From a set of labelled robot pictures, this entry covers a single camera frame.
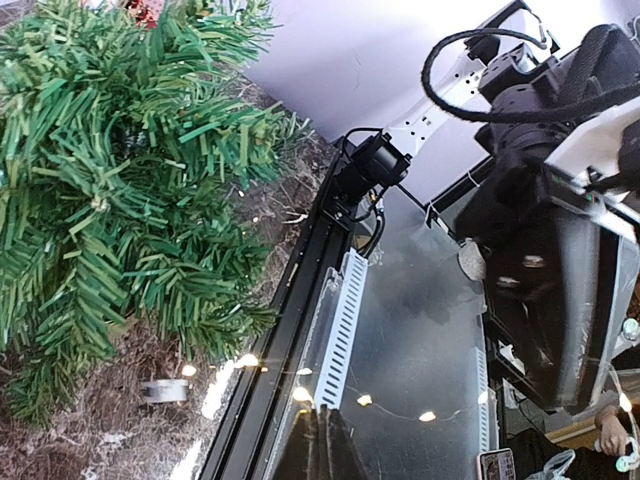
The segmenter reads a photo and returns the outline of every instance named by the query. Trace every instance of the smartphone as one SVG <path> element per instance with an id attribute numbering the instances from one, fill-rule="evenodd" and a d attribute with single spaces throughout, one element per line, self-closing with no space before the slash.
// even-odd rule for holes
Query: smartphone
<path id="1" fill-rule="evenodd" d="M 516 480 L 511 449 L 494 450 L 478 455 L 479 480 Z"/>

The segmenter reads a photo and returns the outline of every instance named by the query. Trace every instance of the marble surface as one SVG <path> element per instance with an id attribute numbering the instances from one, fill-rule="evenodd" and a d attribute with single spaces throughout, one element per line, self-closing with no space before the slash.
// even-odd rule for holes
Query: marble surface
<path id="1" fill-rule="evenodd" d="M 244 78 L 237 94 L 249 103 L 274 103 Z M 298 237 L 300 226 L 335 155 L 309 132 L 282 159 L 281 181 L 252 185 L 241 199 L 259 219 L 260 234 L 273 249 L 256 294 L 268 302 Z M 55 415 L 51 428 L 29 428 L 11 420 L 0 390 L 0 478 L 3 480 L 190 480 L 197 478 L 239 376 L 229 362 L 194 363 L 188 400 L 149 406 L 140 383 L 180 378 L 184 365 L 178 342 L 161 341 L 145 319 L 132 319 L 115 339 L 120 353 L 82 384 L 76 404 Z M 6 376 L 0 373 L 0 383 Z"/>

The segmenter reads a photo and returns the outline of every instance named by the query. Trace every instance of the white wall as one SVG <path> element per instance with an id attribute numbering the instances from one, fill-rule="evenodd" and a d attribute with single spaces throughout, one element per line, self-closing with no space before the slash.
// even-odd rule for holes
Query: white wall
<path id="1" fill-rule="evenodd" d="M 423 96 L 420 71 L 435 42 L 475 28 L 505 0 L 272 0 L 277 24 L 270 52 L 247 75 L 332 141 L 356 126 L 384 126 Z M 617 22 L 638 0 L 529 0 L 559 42 L 577 46 L 599 23 Z M 524 17 L 507 27 L 524 27 Z M 436 64 L 443 75 L 462 51 Z M 478 108 L 483 102 L 478 101 Z M 427 201 L 484 154 L 478 125 L 452 120 L 414 159 L 408 186 Z"/>

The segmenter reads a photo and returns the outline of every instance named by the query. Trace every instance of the gray surface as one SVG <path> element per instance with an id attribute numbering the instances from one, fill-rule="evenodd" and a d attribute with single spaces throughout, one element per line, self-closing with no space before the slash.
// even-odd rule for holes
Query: gray surface
<path id="1" fill-rule="evenodd" d="M 385 206 L 385 253 L 369 269 L 341 411 L 370 478 L 475 479 L 482 289 L 455 242 L 397 189 Z M 437 418 L 419 421 L 428 411 Z"/>

